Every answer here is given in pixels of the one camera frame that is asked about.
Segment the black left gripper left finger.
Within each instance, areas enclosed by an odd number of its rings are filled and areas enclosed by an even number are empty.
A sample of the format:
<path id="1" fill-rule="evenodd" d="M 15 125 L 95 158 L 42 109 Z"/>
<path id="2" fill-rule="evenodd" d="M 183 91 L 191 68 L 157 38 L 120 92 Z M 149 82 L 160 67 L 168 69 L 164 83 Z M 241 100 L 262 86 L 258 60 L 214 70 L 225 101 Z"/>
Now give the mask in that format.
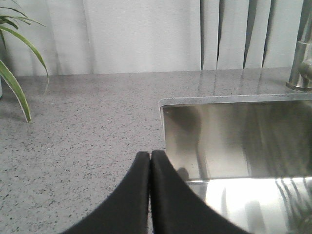
<path id="1" fill-rule="evenodd" d="M 128 173 L 94 211 L 65 234 L 146 234 L 150 156 L 138 152 Z"/>

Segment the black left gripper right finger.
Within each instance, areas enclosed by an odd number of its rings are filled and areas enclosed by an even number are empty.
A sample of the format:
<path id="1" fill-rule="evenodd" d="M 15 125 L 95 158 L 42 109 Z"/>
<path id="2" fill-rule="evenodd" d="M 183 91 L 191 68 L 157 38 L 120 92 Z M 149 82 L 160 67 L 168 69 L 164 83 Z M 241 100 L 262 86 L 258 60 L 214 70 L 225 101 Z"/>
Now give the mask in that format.
<path id="1" fill-rule="evenodd" d="M 151 209 L 156 234 L 244 234 L 208 207 L 181 179 L 166 153 L 152 151 Z"/>

